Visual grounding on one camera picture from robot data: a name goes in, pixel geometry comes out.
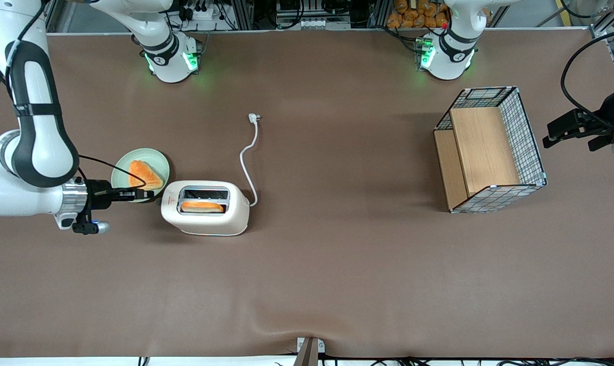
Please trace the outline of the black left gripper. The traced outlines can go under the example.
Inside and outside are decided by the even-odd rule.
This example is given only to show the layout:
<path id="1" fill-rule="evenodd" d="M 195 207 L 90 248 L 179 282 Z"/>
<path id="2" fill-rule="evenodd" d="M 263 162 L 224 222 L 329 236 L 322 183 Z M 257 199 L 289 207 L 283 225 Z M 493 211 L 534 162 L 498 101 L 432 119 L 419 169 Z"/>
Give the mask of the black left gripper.
<path id="1" fill-rule="evenodd" d="M 542 145 L 548 149 L 569 139 L 580 139 L 596 135 L 588 142 L 591 152 L 611 146 L 614 152 L 614 93 L 609 95 L 593 118 L 579 109 L 573 109 L 554 119 L 547 125 L 548 135 Z"/>

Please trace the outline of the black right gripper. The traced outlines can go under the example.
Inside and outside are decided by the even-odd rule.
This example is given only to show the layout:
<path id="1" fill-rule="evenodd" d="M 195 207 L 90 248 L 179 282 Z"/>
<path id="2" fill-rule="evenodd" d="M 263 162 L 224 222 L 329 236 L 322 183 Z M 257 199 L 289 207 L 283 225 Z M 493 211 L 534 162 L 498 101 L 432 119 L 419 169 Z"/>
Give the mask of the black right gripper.
<path id="1" fill-rule="evenodd" d="M 149 201 L 154 191 L 140 188 L 114 189 L 108 180 L 86 180 L 88 210 L 106 210 L 113 201 Z"/>

